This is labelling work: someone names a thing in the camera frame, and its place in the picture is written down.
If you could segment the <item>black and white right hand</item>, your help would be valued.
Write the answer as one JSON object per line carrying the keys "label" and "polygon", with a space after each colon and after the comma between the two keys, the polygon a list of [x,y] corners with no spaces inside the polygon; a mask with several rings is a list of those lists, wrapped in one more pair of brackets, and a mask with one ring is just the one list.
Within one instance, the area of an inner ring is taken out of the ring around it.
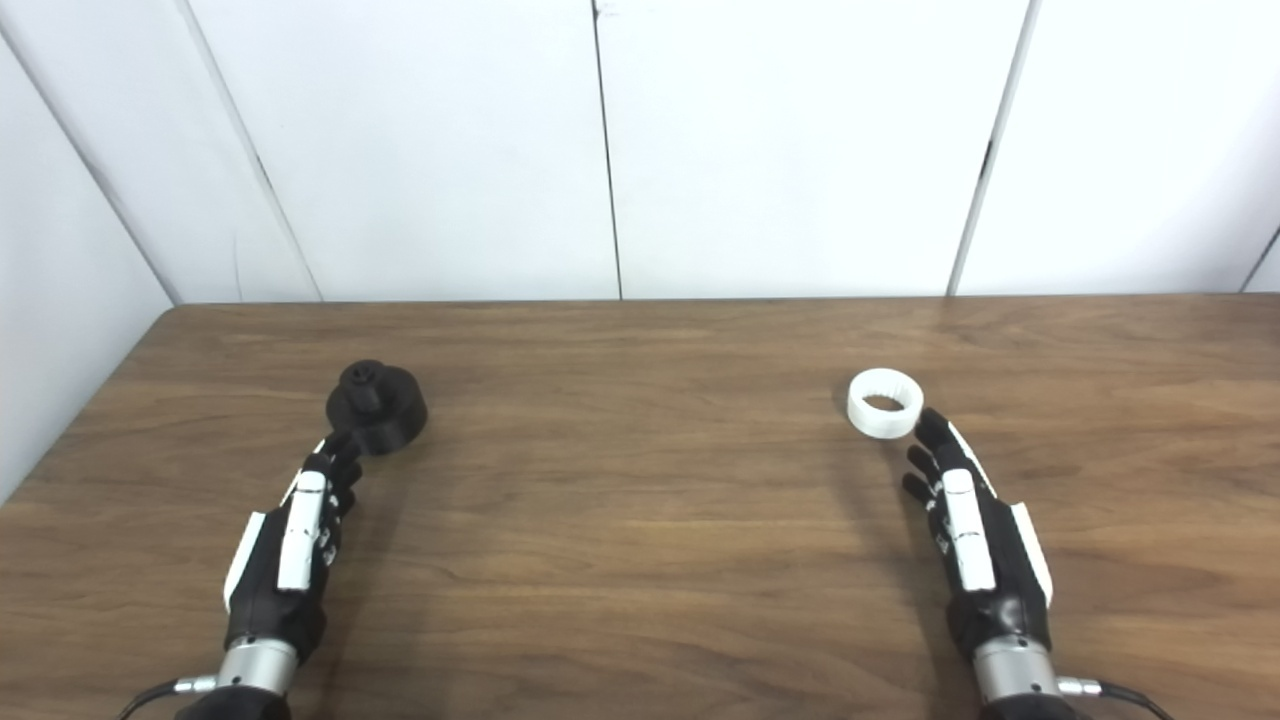
{"label": "black and white right hand", "polygon": [[925,407],[908,450],[902,488],[925,511],[950,588],[948,634],[965,657],[989,641],[1024,638],[1051,650],[1053,579],[1024,503],[1000,498],[973,447]]}

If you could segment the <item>black and white left hand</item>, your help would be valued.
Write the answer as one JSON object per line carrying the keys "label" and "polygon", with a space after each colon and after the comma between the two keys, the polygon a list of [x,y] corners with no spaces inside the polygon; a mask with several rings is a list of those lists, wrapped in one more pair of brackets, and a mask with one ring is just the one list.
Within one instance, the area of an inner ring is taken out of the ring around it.
{"label": "black and white left hand", "polygon": [[342,520],[362,475],[358,446],[347,430],[321,441],[294,474],[284,498],[252,512],[224,582],[224,647],[248,639],[280,641],[306,662],[326,632],[323,607],[340,550]]}

